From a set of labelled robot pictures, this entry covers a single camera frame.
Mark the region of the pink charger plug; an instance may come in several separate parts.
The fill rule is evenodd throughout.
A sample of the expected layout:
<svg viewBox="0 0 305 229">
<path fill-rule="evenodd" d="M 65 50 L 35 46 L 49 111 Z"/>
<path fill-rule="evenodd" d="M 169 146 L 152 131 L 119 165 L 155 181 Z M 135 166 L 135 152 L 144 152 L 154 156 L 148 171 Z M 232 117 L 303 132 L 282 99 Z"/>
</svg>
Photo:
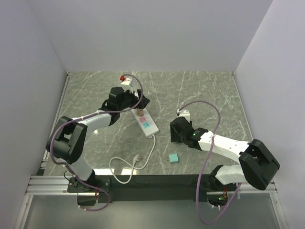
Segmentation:
<svg viewBox="0 0 305 229">
<path fill-rule="evenodd" d="M 138 116 L 143 116 L 144 115 L 144 110 L 143 109 L 137 109 L 137 115 Z"/>
</svg>

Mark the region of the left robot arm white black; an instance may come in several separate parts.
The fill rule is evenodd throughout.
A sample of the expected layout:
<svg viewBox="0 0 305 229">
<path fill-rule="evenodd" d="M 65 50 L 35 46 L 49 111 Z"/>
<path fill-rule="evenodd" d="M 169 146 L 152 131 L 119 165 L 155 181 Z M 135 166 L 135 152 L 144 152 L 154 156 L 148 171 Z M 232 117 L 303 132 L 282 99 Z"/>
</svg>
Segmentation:
<svg viewBox="0 0 305 229">
<path fill-rule="evenodd" d="M 59 118 L 46 146 L 51 160 L 63 165 L 79 180 L 78 186 L 85 192 L 95 187 L 95 172 L 88 166 L 82 153 L 86 135 L 100 128 L 113 125 L 120 113 L 132 109 L 144 109 L 150 100 L 141 89 L 136 91 L 113 87 L 101 108 L 96 112 L 78 118 Z"/>
</svg>

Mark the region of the teal charger plug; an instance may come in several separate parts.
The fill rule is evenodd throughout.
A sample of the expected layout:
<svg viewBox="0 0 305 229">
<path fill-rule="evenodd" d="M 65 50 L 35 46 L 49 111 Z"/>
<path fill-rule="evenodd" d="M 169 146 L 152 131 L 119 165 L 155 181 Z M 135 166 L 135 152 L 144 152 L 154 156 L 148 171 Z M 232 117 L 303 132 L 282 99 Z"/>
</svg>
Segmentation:
<svg viewBox="0 0 305 229">
<path fill-rule="evenodd" d="M 177 154 L 169 154 L 167 157 L 167 161 L 171 164 L 173 163 L 178 163 L 179 162 L 179 157 Z"/>
</svg>

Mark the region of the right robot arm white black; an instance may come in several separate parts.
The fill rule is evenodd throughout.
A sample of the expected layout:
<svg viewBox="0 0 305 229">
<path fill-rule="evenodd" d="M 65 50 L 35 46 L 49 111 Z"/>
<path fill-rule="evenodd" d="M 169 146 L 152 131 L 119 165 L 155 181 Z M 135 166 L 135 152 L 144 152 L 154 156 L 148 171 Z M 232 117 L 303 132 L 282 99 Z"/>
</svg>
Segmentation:
<svg viewBox="0 0 305 229">
<path fill-rule="evenodd" d="M 236 162 L 236 165 L 218 165 L 209 175 L 208 184 L 214 190 L 233 183 L 248 183 L 258 190 L 266 190 L 280 164 L 265 146 L 254 139 L 238 141 L 214 135 L 204 128 L 194 129 L 191 121 L 177 117 L 170 122 L 171 142 L 184 143 L 189 148 L 211 151 Z"/>
</svg>

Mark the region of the white power strip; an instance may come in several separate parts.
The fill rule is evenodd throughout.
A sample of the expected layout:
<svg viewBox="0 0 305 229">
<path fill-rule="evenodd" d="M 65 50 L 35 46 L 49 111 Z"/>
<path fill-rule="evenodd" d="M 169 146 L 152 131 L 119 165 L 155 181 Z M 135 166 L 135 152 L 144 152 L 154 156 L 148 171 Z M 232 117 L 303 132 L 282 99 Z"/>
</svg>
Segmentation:
<svg viewBox="0 0 305 229">
<path fill-rule="evenodd" d="M 142 115 L 139 115 L 136 109 L 132 109 L 131 113 L 133 114 L 146 138 L 151 138 L 153 135 L 159 132 L 159 128 L 146 108 L 142 109 Z"/>
</svg>

